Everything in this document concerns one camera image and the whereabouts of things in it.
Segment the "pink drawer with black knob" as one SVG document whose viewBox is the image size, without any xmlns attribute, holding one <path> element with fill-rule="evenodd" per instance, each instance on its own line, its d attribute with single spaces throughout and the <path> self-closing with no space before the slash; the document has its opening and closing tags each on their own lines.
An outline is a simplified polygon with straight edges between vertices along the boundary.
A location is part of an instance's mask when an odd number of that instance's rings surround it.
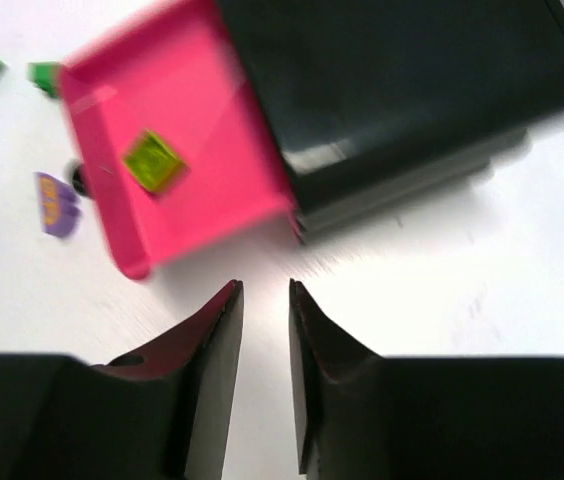
<svg viewBox="0 0 564 480">
<path fill-rule="evenodd" d="M 66 60 L 63 106 L 123 275 L 274 216 L 295 201 L 216 5 L 165 1 Z"/>
</svg>

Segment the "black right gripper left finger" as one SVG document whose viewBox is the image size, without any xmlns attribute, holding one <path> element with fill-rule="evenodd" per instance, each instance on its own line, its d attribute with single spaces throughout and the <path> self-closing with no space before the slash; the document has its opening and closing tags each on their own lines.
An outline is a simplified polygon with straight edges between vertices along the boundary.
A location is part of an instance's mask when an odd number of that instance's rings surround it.
<svg viewBox="0 0 564 480">
<path fill-rule="evenodd" d="M 105 365 L 0 354 L 0 479 L 218 479 L 243 285 Z"/>
</svg>

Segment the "lime green lego brick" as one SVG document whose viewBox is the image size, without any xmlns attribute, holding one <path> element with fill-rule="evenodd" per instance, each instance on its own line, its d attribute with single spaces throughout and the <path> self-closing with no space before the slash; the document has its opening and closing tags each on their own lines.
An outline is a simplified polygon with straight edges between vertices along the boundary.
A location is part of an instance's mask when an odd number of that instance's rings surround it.
<svg viewBox="0 0 564 480">
<path fill-rule="evenodd" d="M 135 183 L 153 196 L 164 195 L 190 173 L 180 153 L 152 130 L 135 138 L 122 162 Z"/>
</svg>

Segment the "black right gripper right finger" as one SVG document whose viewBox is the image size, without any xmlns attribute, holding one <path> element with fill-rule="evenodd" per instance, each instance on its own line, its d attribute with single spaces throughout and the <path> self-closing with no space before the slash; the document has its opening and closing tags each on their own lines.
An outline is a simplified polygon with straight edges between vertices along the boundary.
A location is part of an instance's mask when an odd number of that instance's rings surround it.
<svg viewBox="0 0 564 480">
<path fill-rule="evenodd" d="M 564 479 L 564 357 L 383 357 L 289 285 L 308 479 Z"/>
</svg>

